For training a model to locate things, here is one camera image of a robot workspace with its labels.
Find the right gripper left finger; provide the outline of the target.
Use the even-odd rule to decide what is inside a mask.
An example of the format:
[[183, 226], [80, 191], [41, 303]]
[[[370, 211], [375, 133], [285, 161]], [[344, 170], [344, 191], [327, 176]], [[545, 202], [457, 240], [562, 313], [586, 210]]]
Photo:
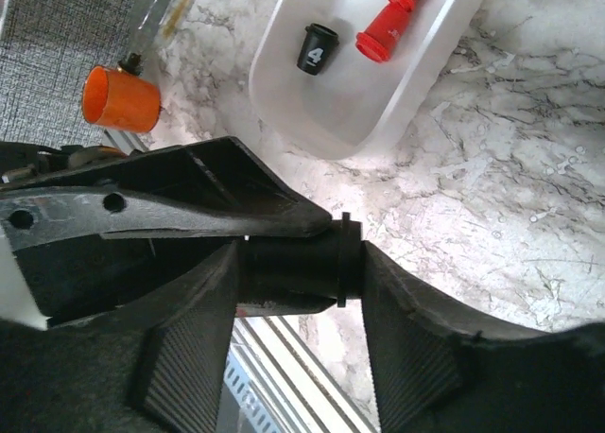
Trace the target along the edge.
[[106, 318], [1, 325], [5, 432], [212, 432], [230, 346], [239, 246], [221, 247]]

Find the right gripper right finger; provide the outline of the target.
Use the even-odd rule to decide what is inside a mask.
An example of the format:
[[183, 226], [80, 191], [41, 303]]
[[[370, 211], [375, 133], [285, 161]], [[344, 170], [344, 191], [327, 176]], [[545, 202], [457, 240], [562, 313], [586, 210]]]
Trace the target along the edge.
[[385, 432], [600, 432], [604, 326], [545, 333], [366, 256], [362, 313]]

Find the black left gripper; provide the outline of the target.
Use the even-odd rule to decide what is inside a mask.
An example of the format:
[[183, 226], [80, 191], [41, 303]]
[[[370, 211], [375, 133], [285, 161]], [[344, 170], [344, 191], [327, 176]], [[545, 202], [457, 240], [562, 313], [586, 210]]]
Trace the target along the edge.
[[[3, 236], [73, 239], [16, 251], [2, 263], [1, 326], [227, 326], [236, 284], [222, 279], [236, 242], [217, 237], [308, 237], [330, 221], [234, 137], [6, 184]], [[211, 238], [167, 239], [180, 237]]]

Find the black coffee capsule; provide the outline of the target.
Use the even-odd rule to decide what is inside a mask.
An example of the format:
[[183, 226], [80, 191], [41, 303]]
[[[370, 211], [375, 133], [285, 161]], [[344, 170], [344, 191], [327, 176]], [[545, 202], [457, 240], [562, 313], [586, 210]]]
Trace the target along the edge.
[[238, 318], [313, 315], [363, 291], [362, 224], [344, 213], [311, 237], [251, 237], [242, 243]]

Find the white plastic storage basket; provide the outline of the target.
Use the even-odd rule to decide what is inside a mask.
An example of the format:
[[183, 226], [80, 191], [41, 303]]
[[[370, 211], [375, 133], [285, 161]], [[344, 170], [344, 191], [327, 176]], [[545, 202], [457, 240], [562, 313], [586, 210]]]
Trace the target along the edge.
[[[251, 66], [258, 116], [316, 157], [382, 154], [405, 133], [483, 0], [420, 0], [385, 63], [355, 47], [388, 0], [278, 0]], [[297, 66], [305, 29], [322, 24], [339, 46], [319, 74]]]

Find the black coffee capsule number four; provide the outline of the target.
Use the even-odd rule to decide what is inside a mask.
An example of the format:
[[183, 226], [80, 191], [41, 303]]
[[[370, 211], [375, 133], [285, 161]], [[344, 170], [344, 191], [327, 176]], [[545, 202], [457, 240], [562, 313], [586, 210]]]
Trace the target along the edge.
[[305, 38], [297, 60], [297, 67], [311, 76], [318, 75], [339, 45], [338, 34], [317, 23], [305, 28]]

